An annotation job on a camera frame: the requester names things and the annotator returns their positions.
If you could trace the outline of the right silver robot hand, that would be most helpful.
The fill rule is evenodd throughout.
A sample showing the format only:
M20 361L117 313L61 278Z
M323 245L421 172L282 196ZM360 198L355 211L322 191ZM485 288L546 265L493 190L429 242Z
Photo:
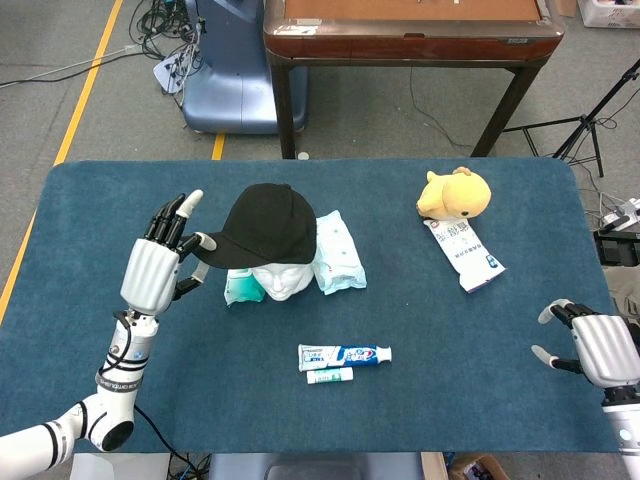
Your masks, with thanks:
M630 326L617 315L598 313L568 299L557 299L538 316L541 325L557 319L569 329L576 359L554 355L540 345L532 353L546 366L585 376L599 388L639 383L639 353Z

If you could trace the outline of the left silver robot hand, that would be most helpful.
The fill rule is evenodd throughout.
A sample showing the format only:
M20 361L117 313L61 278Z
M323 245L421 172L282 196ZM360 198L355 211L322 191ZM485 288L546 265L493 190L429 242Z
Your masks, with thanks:
M120 289L130 310L157 316L204 283L209 264L203 260L189 277L177 279L189 255L199 249L210 253L217 248L216 241L206 233L183 234L202 197L203 191L196 189L168 201L152 216L144 235L135 241Z

